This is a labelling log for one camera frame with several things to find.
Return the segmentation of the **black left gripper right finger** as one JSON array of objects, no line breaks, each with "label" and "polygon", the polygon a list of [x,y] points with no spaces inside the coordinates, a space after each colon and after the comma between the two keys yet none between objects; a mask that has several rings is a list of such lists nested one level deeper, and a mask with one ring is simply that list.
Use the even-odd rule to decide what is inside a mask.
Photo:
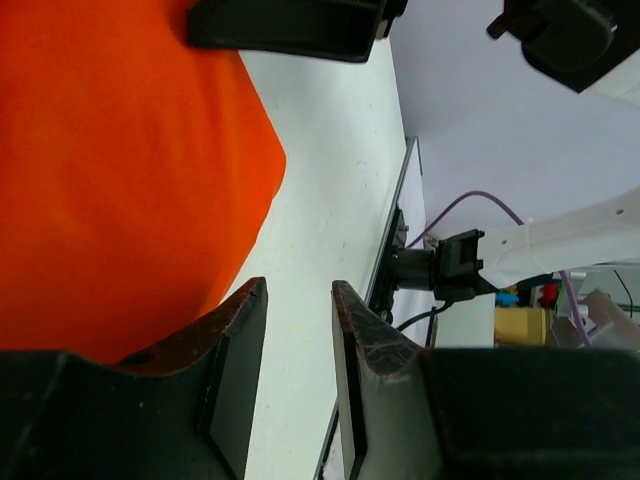
[{"label": "black left gripper right finger", "polygon": [[332,285],[349,479],[635,479],[639,356],[426,349]]}]

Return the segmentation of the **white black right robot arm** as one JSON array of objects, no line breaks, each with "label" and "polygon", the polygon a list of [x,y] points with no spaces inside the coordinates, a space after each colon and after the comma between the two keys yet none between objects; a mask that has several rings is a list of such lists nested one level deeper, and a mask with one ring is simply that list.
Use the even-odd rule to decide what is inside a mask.
[{"label": "white black right robot arm", "polygon": [[389,39],[409,130],[447,181],[479,174],[561,215],[472,230],[390,261],[399,288],[455,302],[639,256],[635,1],[198,1],[190,46],[363,63]]}]

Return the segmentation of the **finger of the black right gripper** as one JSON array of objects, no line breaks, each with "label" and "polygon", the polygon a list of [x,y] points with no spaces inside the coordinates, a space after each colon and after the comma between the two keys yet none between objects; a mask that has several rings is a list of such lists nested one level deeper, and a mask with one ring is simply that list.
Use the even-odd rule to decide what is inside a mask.
[{"label": "finger of the black right gripper", "polygon": [[395,3],[386,0],[197,1],[187,11],[186,42],[364,63],[394,19]]}]

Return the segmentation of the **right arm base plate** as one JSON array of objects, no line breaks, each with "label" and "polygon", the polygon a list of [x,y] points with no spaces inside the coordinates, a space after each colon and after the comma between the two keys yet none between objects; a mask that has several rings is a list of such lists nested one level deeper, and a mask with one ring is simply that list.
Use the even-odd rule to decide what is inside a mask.
[{"label": "right arm base plate", "polygon": [[366,303],[388,324],[393,322],[392,307],[397,290],[432,289],[429,270],[434,253],[406,247],[408,225],[403,211],[395,206],[374,267],[373,283]]}]

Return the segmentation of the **orange t shirt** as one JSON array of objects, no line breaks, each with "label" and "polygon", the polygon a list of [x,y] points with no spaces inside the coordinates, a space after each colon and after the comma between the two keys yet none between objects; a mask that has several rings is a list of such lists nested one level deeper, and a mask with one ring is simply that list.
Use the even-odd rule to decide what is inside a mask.
[{"label": "orange t shirt", "polygon": [[113,363],[214,309],[286,156],[186,1],[1,5],[1,346]]}]

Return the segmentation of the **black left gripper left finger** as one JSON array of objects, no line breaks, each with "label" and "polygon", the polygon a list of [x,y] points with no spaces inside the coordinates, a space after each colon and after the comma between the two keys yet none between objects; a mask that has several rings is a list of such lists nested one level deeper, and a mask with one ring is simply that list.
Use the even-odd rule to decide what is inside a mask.
[{"label": "black left gripper left finger", "polygon": [[262,278],[114,365],[1,355],[5,479],[241,479],[268,306]]}]

